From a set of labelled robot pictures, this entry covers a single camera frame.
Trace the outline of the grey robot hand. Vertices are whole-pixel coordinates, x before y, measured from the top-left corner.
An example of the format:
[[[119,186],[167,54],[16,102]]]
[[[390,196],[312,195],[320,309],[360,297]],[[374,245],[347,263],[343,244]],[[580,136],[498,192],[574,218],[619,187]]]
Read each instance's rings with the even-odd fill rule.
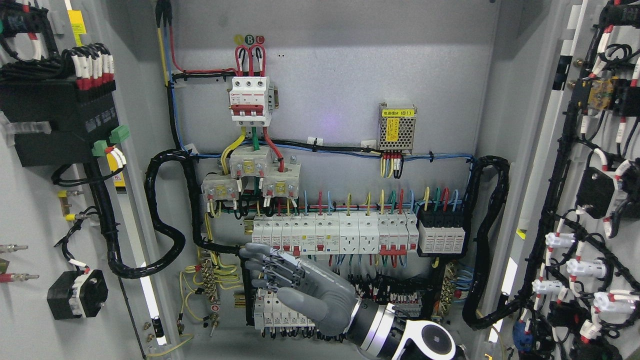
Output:
[[[275,291],[283,305],[302,313],[328,337],[347,331],[359,297],[350,283],[323,264],[267,244],[248,243],[238,252],[246,268],[260,271],[255,287]]]

